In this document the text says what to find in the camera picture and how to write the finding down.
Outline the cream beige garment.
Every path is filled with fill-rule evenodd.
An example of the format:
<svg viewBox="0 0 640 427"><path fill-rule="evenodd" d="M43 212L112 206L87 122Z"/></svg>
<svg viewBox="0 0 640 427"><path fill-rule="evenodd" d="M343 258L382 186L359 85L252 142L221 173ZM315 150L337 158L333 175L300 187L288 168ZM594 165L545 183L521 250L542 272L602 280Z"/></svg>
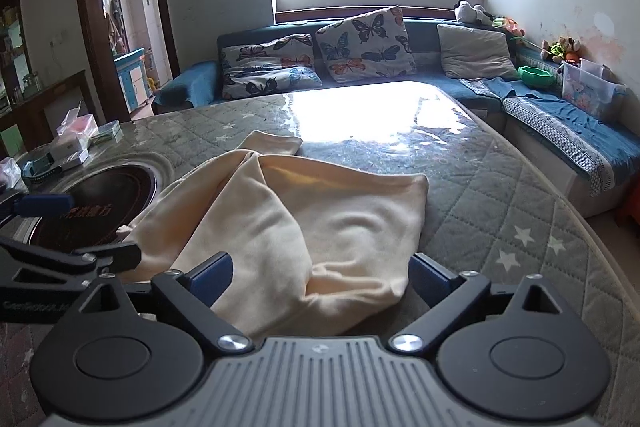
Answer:
<svg viewBox="0 0 640 427"><path fill-rule="evenodd" d="M146 282L224 251L231 284L213 311L253 339L341 334L409 283L428 182L300 156L296 136L255 131L172 182L130 222Z"/></svg>

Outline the round black induction cooktop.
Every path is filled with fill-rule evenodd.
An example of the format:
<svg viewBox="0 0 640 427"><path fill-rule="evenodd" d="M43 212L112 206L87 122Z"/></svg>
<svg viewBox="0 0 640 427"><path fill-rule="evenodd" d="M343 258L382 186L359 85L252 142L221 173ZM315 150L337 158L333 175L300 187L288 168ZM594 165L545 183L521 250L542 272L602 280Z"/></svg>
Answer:
<svg viewBox="0 0 640 427"><path fill-rule="evenodd" d="M74 205L62 216L39 218L24 242L70 253L117 241L117 230L137 217L157 192L157 176L137 164L105 167L65 190Z"/></svg>

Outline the pink white tissue box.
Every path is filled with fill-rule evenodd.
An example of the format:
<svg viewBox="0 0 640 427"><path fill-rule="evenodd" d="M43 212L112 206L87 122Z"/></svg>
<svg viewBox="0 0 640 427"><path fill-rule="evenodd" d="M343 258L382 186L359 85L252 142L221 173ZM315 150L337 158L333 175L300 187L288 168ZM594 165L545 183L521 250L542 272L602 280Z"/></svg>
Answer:
<svg viewBox="0 0 640 427"><path fill-rule="evenodd" d="M89 145L98 133L92 114L80 115L81 104L70 109L56 129L58 136L51 142L48 155L53 165L64 170L82 165L89 158Z"/></svg>

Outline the dark wooden display cabinet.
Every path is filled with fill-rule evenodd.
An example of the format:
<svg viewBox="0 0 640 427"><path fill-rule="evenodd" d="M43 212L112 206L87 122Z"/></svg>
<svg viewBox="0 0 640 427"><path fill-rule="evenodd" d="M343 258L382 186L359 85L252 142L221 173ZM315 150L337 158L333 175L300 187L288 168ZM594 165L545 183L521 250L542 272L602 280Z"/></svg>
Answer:
<svg viewBox="0 0 640 427"><path fill-rule="evenodd" d="M1 156L17 157L53 140L65 104L96 115L96 102L82 70L50 84L32 67L21 0L1 0Z"/></svg>

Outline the small green card box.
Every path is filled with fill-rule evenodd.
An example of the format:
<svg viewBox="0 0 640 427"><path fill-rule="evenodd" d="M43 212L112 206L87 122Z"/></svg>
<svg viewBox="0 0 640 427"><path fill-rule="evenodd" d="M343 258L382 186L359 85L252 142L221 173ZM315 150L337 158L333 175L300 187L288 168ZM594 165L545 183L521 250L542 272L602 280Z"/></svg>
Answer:
<svg viewBox="0 0 640 427"><path fill-rule="evenodd" d="M122 126L118 120L102 124L96 133L90 138L90 144L96 145L110 140L119 140L122 137Z"/></svg>

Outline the blue white small cabinet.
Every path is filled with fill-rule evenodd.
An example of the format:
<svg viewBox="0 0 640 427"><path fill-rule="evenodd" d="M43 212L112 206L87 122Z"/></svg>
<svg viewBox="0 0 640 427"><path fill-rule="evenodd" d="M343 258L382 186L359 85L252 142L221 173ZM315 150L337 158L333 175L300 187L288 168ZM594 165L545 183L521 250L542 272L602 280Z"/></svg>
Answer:
<svg viewBox="0 0 640 427"><path fill-rule="evenodd" d="M152 95L144 58L145 49L143 48L114 57L116 74L129 113L144 105Z"/></svg>

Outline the blue corner sofa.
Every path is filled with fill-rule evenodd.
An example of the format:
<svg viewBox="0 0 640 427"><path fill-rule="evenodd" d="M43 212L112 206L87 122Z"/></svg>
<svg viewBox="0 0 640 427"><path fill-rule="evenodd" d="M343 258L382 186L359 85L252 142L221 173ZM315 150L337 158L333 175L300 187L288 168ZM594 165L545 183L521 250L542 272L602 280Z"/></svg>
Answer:
<svg viewBox="0 0 640 427"><path fill-rule="evenodd" d="M485 78L456 79L448 77L440 64L440 46L437 25L440 20L432 18L409 18L406 20L409 42L418 72L411 80L430 84L454 98L476 116L503 134L544 175L567 196L570 202L586 217L598 215L613 208L631 188L639 185L639 173L619 187L600 194L593 194L588 178L551 150L551 145L541 136L528 131L516 120L504 113L501 102L483 84ZM257 44L293 34L309 34L313 37L323 27L322 22L277 24L262 28L232 32L217 40L219 57L216 61L196 63L184 70L176 79L158 90L152 111L162 115L188 108L209 106L224 101L222 91L221 50L226 46ZM547 90L558 98L560 87Z"/></svg>

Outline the blue cloth on sofa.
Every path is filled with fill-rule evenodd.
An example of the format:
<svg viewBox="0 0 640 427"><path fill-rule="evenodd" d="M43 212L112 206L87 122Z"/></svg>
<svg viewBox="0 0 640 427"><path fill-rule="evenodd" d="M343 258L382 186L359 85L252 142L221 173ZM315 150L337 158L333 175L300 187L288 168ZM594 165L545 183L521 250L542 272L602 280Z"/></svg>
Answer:
<svg viewBox="0 0 640 427"><path fill-rule="evenodd" d="M600 194L639 173L639 138L619 124L605 124L552 93L529 89L521 81L485 79L486 89L506 115L541 136Z"/></svg>

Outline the green plastic bowl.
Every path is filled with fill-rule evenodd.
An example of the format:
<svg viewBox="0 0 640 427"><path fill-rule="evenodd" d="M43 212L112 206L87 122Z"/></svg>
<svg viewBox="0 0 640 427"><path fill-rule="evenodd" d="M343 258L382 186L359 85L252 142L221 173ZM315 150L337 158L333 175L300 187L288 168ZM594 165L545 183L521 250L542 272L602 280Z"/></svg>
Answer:
<svg viewBox="0 0 640 427"><path fill-rule="evenodd" d="M547 90L555 84L555 75L552 72L533 66L520 66L518 75L529 89Z"/></svg>

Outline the plain beige pillow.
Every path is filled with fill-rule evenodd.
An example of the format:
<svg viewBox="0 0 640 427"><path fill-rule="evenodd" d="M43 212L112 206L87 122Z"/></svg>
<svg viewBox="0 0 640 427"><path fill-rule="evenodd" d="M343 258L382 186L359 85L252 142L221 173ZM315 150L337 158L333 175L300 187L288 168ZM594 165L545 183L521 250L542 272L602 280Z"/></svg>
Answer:
<svg viewBox="0 0 640 427"><path fill-rule="evenodd" d="M518 78L506 36L500 31L437 25L440 64L450 78Z"/></svg>

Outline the clear plastic storage box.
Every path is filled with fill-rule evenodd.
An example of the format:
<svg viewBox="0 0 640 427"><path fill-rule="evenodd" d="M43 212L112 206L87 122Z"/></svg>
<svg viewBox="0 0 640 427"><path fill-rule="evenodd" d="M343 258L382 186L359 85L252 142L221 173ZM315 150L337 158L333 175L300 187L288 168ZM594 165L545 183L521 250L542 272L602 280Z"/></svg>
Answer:
<svg viewBox="0 0 640 427"><path fill-rule="evenodd" d="M593 67L576 67L570 63L562 65L562 98L602 122L614 122L627 94L627 87L594 75L593 70L603 72L599 64Z"/></svg>

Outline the right butterfly pillow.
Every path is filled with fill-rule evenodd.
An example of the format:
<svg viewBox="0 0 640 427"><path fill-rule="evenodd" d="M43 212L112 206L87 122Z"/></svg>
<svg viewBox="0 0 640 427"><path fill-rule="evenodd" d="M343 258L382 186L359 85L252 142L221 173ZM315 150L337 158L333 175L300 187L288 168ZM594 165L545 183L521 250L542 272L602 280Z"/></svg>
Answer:
<svg viewBox="0 0 640 427"><path fill-rule="evenodd" d="M418 72L399 6L321 27L316 40L323 63L337 83L394 79Z"/></svg>

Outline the brown plush toys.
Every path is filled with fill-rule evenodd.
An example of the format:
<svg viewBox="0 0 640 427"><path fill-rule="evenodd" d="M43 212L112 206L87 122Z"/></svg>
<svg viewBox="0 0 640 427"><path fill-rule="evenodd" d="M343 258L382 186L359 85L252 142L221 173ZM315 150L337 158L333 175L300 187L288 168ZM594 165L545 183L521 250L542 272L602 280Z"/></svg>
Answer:
<svg viewBox="0 0 640 427"><path fill-rule="evenodd" d="M540 45L540 58L558 65L567 62L578 66L581 48L580 41L572 37L560 37L555 42L544 40Z"/></svg>

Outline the colourful plush toy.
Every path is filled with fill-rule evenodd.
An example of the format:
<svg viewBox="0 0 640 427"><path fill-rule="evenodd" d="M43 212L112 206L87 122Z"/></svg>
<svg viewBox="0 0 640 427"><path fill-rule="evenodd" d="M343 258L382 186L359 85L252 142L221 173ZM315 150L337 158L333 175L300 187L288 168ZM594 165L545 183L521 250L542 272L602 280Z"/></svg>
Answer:
<svg viewBox="0 0 640 427"><path fill-rule="evenodd" d="M506 33L508 40L517 44L522 44L526 32L520 27L520 25L511 17L499 16L492 20L492 26L498 28Z"/></svg>

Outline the panda plush toy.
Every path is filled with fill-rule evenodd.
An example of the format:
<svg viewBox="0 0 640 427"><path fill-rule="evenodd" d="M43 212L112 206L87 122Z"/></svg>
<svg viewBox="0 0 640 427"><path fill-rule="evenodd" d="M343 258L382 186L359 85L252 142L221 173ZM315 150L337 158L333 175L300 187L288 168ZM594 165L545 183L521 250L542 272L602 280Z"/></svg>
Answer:
<svg viewBox="0 0 640 427"><path fill-rule="evenodd" d="M491 26L494 17L485 10L483 5L460 0L454 6L454 16L458 23Z"/></svg>

